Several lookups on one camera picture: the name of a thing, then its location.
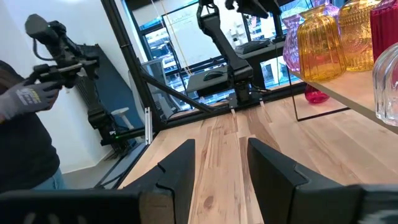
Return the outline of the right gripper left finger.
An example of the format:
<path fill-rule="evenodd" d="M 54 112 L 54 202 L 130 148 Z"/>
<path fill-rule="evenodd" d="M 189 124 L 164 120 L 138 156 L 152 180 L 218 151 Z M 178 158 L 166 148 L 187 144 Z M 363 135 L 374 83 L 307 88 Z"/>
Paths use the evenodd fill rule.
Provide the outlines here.
<path fill-rule="evenodd" d="M 195 181 L 195 140 L 183 144 L 124 187 L 136 197 L 139 224 L 187 224 Z"/>

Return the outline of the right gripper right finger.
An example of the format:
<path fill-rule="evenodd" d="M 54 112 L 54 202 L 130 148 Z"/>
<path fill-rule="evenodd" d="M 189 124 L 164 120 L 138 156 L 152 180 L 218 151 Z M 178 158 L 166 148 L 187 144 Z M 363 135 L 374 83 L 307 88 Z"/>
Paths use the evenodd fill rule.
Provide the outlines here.
<path fill-rule="evenodd" d="M 265 224 L 354 223 L 360 186 L 343 186 L 256 138 L 248 140 L 248 166 Z"/>

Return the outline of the small red glass vase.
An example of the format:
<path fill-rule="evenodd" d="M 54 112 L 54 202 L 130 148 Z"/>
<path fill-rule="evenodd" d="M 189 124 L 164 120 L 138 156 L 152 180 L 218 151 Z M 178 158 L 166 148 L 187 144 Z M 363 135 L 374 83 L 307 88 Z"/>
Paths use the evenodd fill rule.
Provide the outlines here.
<path fill-rule="evenodd" d="M 307 84 L 307 86 L 305 87 L 304 95 L 305 99 L 310 104 L 320 104 L 326 102 L 330 98 L 327 94 L 309 84 Z"/>

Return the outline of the ribbed pink glass vase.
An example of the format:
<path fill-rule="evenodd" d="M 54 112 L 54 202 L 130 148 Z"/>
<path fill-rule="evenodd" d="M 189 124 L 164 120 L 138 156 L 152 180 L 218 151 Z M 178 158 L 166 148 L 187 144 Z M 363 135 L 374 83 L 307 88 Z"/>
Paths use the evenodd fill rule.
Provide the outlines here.
<path fill-rule="evenodd" d="M 286 66 L 293 72 L 300 71 L 299 62 L 299 50 L 297 41 L 297 29 L 300 25 L 300 15 L 295 14 L 290 17 L 286 17 L 282 20 L 287 28 L 287 34 L 285 36 L 283 58 Z"/>

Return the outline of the squat clear glass vase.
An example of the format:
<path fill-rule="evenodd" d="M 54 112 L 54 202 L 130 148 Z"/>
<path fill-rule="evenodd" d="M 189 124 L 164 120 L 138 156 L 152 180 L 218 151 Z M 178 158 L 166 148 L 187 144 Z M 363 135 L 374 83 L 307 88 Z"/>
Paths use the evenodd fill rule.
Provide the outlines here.
<path fill-rule="evenodd" d="M 377 58 L 373 68 L 376 117 L 398 127 L 398 42 Z"/>

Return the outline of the ribbed yellow glass vase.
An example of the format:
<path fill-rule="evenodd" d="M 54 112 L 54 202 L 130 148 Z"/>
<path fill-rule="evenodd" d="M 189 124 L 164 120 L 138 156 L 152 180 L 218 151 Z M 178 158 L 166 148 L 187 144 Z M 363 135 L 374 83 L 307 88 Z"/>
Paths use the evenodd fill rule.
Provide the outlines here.
<path fill-rule="evenodd" d="M 346 71 L 346 60 L 338 26 L 321 4 L 300 15 L 304 22 L 297 29 L 300 76 L 305 82 L 332 80 Z"/>

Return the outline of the embossed yellow glass vase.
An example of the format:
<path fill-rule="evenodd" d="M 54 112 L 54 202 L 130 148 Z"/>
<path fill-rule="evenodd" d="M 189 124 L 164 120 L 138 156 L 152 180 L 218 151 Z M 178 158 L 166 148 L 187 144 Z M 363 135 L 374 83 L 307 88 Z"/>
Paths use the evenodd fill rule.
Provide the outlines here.
<path fill-rule="evenodd" d="M 348 0 L 340 9 L 338 25 L 346 70 L 368 71 L 373 68 L 373 44 L 370 12 L 381 0 Z"/>

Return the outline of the tall red glass vase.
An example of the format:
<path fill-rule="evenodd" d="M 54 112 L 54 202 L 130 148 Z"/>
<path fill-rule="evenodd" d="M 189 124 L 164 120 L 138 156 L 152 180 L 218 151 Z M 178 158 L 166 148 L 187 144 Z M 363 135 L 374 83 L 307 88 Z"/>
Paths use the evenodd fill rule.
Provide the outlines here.
<path fill-rule="evenodd" d="M 370 11 L 374 62 L 398 42 L 398 0 L 382 0 Z"/>

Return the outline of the white stool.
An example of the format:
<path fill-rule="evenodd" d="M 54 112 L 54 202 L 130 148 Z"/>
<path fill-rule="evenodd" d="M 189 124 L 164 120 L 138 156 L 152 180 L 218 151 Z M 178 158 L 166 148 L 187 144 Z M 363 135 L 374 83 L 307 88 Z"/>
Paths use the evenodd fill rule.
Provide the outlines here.
<path fill-rule="evenodd" d="M 126 113 L 129 111 L 128 107 L 125 108 L 121 108 L 118 110 L 114 110 L 111 112 L 111 114 L 113 116 L 119 116 L 125 123 L 125 125 L 129 128 L 129 129 L 134 129 L 134 126 L 130 123 L 129 119 L 126 116 Z"/>

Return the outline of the grey desk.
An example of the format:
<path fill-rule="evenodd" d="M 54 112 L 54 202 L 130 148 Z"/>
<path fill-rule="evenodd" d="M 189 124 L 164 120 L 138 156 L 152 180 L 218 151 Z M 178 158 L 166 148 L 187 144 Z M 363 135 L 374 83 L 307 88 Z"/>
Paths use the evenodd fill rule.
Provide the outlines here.
<path fill-rule="evenodd" d="M 214 72 L 222 73 L 222 75 L 216 78 L 212 78 L 208 81 L 204 81 L 204 77 L 207 73 L 214 73 Z M 202 97 L 202 96 L 214 95 L 216 93 L 227 91 L 229 89 L 230 87 L 228 85 L 227 67 L 222 66 L 190 76 L 190 78 L 188 79 L 186 92 L 187 93 L 196 92 L 199 97 Z"/>
<path fill-rule="evenodd" d="M 267 47 L 249 52 L 247 54 L 237 53 L 238 57 L 247 60 L 250 66 L 252 66 L 254 72 L 253 84 L 261 88 L 266 87 L 264 83 L 261 62 L 282 56 L 283 48 L 284 42 L 278 42 L 276 44 L 270 43 Z"/>

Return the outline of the black computer mouse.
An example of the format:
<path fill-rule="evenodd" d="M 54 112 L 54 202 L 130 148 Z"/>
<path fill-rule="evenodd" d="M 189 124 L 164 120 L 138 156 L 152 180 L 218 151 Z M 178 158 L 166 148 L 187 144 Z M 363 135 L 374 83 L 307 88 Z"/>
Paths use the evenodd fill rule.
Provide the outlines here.
<path fill-rule="evenodd" d="M 223 76 L 223 72 L 219 71 L 219 70 L 208 72 L 203 77 L 203 81 L 207 82 L 207 81 L 210 81 L 212 79 L 219 78 L 219 77 L 222 77 L 222 76 Z"/>

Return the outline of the person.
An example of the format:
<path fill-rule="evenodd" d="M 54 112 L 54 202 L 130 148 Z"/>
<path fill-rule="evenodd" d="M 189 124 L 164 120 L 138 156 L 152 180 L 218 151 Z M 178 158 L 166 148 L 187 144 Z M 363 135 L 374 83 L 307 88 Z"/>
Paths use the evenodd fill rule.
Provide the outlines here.
<path fill-rule="evenodd" d="M 27 80 L 0 60 L 0 95 L 23 81 Z M 0 194 L 66 187 L 57 150 L 37 113 L 0 118 Z"/>

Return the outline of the black keyboard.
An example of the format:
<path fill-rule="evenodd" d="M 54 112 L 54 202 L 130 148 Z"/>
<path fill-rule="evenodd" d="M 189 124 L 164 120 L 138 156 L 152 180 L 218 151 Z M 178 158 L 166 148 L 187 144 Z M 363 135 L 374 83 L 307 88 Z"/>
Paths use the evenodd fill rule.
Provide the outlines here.
<path fill-rule="evenodd" d="M 236 46 L 235 48 L 235 52 L 237 54 L 247 54 L 259 49 L 262 49 L 264 47 L 267 47 L 268 45 L 271 44 L 271 41 L 269 39 L 265 39 L 265 40 L 252 40 L 250 42 L 247 42 L 245 44 Z"/>

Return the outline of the person's gloved hand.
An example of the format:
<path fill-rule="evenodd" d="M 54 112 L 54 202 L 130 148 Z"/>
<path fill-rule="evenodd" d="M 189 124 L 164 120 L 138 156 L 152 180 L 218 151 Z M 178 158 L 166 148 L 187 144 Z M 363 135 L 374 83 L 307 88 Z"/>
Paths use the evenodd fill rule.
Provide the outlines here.
<path fill-rule="evenodd" d="M 57 82 L 18 83 L 0 95 L 0 118 L 11 120 L 16 116 L 49 110 L 60 91 Z"/>

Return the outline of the window with dark frame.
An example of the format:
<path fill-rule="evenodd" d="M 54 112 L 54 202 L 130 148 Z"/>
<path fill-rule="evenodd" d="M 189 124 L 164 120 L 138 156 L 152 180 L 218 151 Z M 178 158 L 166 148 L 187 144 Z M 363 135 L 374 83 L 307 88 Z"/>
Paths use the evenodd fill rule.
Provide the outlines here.
<path fill-rule="evenodd" d="M 211 39 L 198 28 L 198 0 L 149 0 L 133 12 L 149 60 L 162 59 L 166 84 L 184 93 L 191 75 L 225 65 Z M 225 0 L 214 0 L 220 10 L 221 30 L 233 47 L 252 40 L 273 39 L 273 16 L 260 17 L 228 10 Z"/>

